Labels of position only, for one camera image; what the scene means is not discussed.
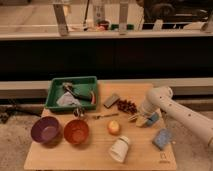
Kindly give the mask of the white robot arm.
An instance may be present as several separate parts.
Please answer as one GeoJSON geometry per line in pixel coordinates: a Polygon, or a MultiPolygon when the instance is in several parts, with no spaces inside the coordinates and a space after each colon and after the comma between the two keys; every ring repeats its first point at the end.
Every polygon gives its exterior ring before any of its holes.
{"type": "Polygon", "coordinates": [[[213,148],[213,120],[175,102],[172,96],[173,91],[168,86],[149,89],[139,106],[139,113],[149,116],[161,109],[213,148]]]}

